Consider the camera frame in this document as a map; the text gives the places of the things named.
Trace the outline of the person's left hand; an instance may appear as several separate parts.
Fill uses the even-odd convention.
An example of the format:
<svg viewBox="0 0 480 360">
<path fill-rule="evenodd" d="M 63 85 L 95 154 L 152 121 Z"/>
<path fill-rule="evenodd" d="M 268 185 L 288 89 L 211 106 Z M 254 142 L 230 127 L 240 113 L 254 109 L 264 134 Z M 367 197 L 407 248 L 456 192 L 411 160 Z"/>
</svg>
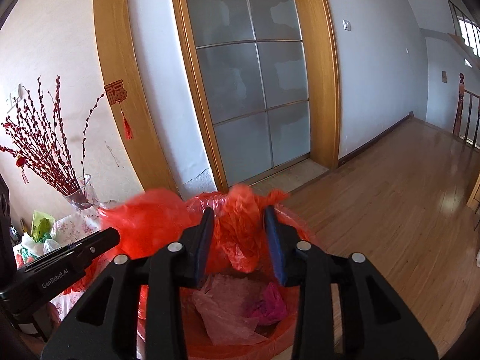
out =
<svg viewBox="0 0 480 360">
<path fill-rule="evenodd" d="M 28 336 L 47 342 L 61 324 L 59 312 L 54 304 L 46 303 L 39 310 L 17 323 L 18 330 Z"/>
</svg>

